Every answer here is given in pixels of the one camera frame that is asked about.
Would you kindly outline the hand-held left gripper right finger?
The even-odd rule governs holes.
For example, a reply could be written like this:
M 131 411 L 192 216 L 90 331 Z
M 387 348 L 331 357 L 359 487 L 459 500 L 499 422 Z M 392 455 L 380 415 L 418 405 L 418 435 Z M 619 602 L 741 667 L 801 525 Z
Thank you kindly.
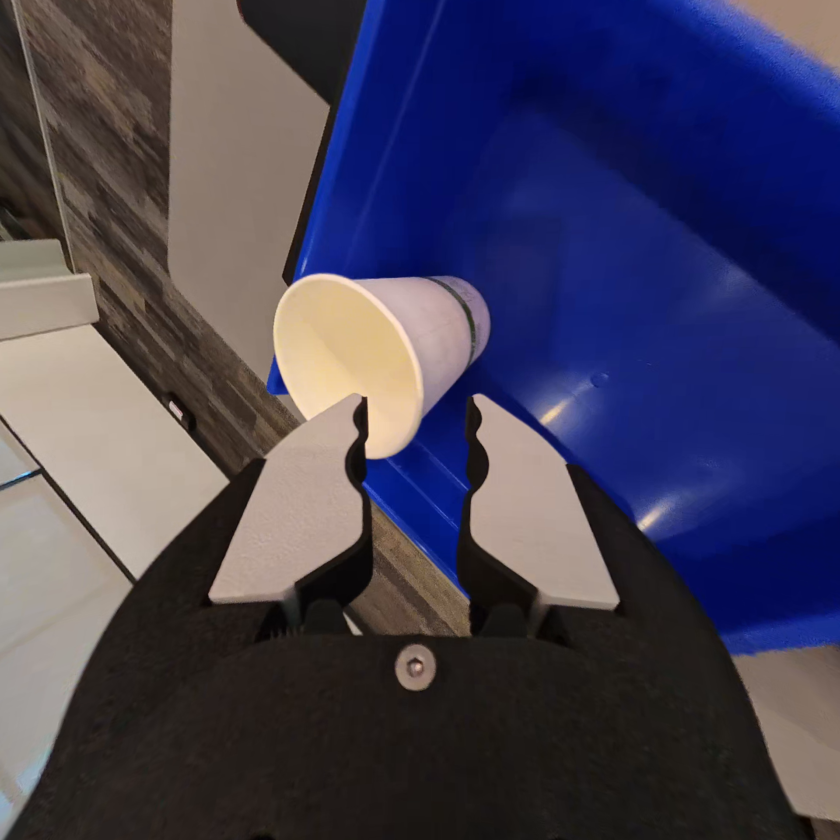
M 614 613 L 619 594 L 560 452 L 482 394 L 468 400 L 465 437 L 459 584 L 471 634 L 498 608 L 517 610 L 529 635 L 556 607 Z

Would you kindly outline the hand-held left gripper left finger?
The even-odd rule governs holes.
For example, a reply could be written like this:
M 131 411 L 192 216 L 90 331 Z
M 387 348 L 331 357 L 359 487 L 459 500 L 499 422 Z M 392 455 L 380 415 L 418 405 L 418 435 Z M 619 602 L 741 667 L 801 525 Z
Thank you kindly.
M 211 603 L 277 603 L 299 627 L 313 603 L 345 607 L 364 591 L 372 577 L 367 408 L 365 397 L 346 396 L 262 459 Z

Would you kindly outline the white paper cup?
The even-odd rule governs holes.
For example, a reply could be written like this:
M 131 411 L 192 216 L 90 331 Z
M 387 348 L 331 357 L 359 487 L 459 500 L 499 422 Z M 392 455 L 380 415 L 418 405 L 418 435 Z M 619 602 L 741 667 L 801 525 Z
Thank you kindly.
M 280 377 L 310 420 L 350 394 L 367 400 L 366 452 L 388 459 L 482 355 L 485 299 L 453 276 L 294 281 L 274 318 Z

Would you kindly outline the blue plastic bin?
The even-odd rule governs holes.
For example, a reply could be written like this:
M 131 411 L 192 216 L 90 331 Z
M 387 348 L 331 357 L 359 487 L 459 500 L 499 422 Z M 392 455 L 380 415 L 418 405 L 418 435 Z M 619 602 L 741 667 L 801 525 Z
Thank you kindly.
M 469 281 L 377 504 L 451 581 L 466 404 L 584 467 L 730 652 L 838 644 L 838 76 L 713 2 L 367 2 L 297 280 Z

